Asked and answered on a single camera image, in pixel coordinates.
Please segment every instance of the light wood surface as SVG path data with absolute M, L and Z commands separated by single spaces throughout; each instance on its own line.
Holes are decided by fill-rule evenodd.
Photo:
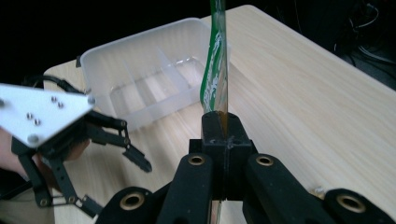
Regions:
M 307 190 L 352 189 L 395 219 L 396 93 L 255 7 L 230 9 L 226 18 L 229 111 L 257 149 L 279 158 Z M 47 74 L 83 89 L 75 63 Z M 202 115 L 197 103 L 131 132 L 152 162 L 150 174 L 127 161 L 122 148 L 91 144 L 66 164 L 78 195 L 105 205 L 126 187 L 155 191 L 167 184 L 189 139 L 200 138 Z M 56 208 L 55 218 L 94 222 L 74 206 Z M 224 203 L 220 222 L 245 223 L 241 203 Z

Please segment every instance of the plastic container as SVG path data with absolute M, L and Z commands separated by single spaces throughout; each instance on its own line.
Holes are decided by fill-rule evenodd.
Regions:
M 134 130 L 199 102 L 210 27 L 196 18 L 160 26 L 86 51 L 87 88 L 105 114 Z

